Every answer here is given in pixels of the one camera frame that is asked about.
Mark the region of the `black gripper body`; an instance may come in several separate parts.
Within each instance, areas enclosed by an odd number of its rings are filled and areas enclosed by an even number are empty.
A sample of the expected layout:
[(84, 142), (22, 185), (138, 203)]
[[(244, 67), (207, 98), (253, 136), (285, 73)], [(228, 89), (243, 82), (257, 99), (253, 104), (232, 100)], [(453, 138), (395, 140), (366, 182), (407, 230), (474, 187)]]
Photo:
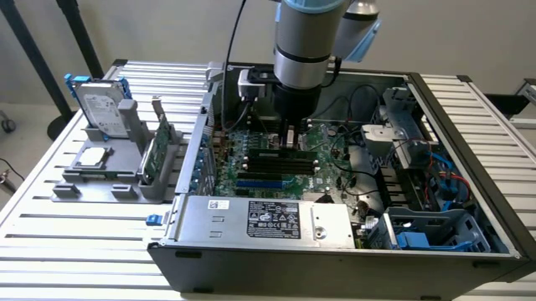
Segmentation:
[(281, 83), (272, 88), (273, 109), (287, 125), (296, 125), (316, 109), (322, 86), (308, 89), (289, 88)]

